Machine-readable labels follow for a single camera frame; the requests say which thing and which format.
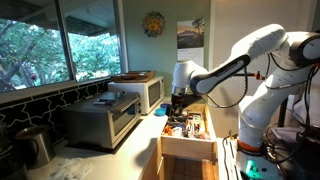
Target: white countertop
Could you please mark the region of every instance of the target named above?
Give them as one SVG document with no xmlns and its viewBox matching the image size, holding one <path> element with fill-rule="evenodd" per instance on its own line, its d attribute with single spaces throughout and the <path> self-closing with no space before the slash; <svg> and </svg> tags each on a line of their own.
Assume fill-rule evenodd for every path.
<svg viewBox="0 0 320 180">
<path fill-rule="evenodd" d="M 65 147 L 67 141 L 62 141 L 56 145 L 56 156 L 49 164 L 29 170 L 32 180 L 50 179 L 50 174 L 61 169 L 66 159 L 76 160 L 76 158 L 81 158 L 80 167 L 89 169 L 87 172 L 82 172 L 82 179 L 141 179 L 157 142 L 161 138 L 167 116 L 158 117 L 151 112 L 150 115 L 141 118 L 143 119 L 141 123 L 115 154 L 69 148 Z"/>
</svg>

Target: white robotic arm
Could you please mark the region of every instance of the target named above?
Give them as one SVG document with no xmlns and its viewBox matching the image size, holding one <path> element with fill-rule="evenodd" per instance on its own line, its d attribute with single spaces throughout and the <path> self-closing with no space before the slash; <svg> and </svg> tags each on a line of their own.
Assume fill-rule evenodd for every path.
<svg viewBox="0 0 320 180">
<path fill-rule="evenodd" d="M 320 34 L 286 33 L 276 24 L 263 27 L 237 42 L 228 60 L 210 72 L 190 60 L 178 61 L 173 73 L 172 104 L 183 102 L 188 86 L 195 95 L 210 93 L 219 83 L 261 55 L 272 52 L 281 58 L 282 68 L 274 71 L 252 97 L 239 105 L 238 148 L 241 152 L 236 159 L 237 167 L 250 178 L 277 178 L 276 167 L 259 156 L 263 129 L 281 102 L 308 79 L 311 65 L 320 62 L 319 49 Z M 255 167 L 251 169 L 260 169 L 259 172 L 246 172 L 249 159 L 255 161 Z"/>
</svg>

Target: tile backsplash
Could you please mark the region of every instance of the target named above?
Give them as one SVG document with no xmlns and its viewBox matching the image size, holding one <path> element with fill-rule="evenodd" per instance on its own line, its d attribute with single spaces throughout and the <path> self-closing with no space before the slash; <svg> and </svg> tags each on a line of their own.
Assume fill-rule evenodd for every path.
<svg viewBox="0 0 320 180">
<path fill-rule="evenodd" d="M 52 142 L 59 142 L 65 137 L 61 109 L 107 91 L 108 82 L 101 80 L 0 104 L 0 122 L 7 124 L 10 139 L 24 128 L 45 124 L 50 127 Z"/>
</svg>

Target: oven handle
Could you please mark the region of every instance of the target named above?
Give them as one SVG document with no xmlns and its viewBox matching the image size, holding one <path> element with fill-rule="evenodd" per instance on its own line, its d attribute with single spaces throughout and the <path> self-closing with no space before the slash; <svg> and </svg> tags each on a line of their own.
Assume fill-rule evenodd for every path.
<svg viewBox="0 0 320 180">
<path fill-rule="evenodd" d="M 123 107 L 117 108 L 116 111 L 122 113 L 122 112 L 124 112 L 126 109 L 128 109 L 132 104 L 134 104 L 134 103 L 136 103 L 137 101 L 140 100 L 140 96 L 139 96 L 139 95 L 137 95 L 136 97 L 132 97 L 132 98 L 134 98 L 134 99 L 133 99 L 132 101 L 130 101 L 130 103 L 124 105 Z"/>
</svg>

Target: open wooden drawer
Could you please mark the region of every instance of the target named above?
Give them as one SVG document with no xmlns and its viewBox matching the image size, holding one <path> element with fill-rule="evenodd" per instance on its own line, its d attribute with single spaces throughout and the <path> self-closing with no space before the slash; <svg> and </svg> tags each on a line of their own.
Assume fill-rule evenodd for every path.
<svg viewBox="0 0 320 180">
<path fill-rule="evenodd" d="M 206 132 L 210 137 L 209 140 L 162 135 L 162 154 L 215 161 L 216 135 L 207 105 L 191 104 L 186 109 L 192 112 L 201 112 Z"/>
</svg>

